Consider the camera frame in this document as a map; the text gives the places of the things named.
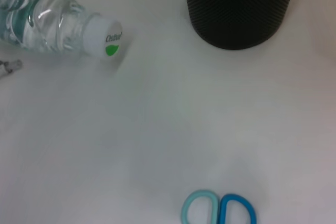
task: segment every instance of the bottle cap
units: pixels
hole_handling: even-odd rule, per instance
[[[117,55],[122,38],[121,24],[100,15],[94,15],[83,32],[83,46],[87,54],[100,58]]]

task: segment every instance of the textured black surface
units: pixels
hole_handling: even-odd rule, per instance
[[[244,49],[269,39],[290,0],[187,0],[196,32],[210,44]]]

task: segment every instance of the dark blue scissor handle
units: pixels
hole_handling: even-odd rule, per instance
[[[242,196],[239,196],[237,194],[227,194],[225,195],[222,200],[220,201],[221,203],[221,209],[219,211],[219,223],[218,224],[225,224],[225,218],[226,218],[226,208],[227,204],[229,201],[234,200],[239,203],[241,203],[248,211],[251,219],[251,224],[257,224],[257,215],[256,212],[251,205],[250,202],[248,202],[247,199],[243,198]]]
[[[182,224],[189,224],[187,219],[187,213],[189,210],[190,205],[192,202],[200,197],[207,197],[211,200],[212,203],[212,213],[211,213],[211,224],[225,224],[225,218],[226,218],[226,208],[227,203],[231,200],[237,201],[241,203],[248,211],[250,215],[251,222],[250,224],[257,224],[257,215],[256,212],[251,205],[250,202],[248,202],[247,199],[243,198],[242,196],[239,196],[237,194],[228,194],[225,195],[222,200],[220,201],[221,205],[219,205],[219,199],[215,193],[208,190],[199,190],[194,193],[192,193],[184,202],[181,212],[181,222]]]

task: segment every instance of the clear plastic bottle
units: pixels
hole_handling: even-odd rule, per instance
[[[111,57],[121,37],[118,21],[75,0],[0,0],[0,39],[29,50]]]

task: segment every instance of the green logo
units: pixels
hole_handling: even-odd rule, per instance
[[[113,56],[119,49],[119,46],[117,45],[109,45],[105,48],[106,54],[108,56]]]

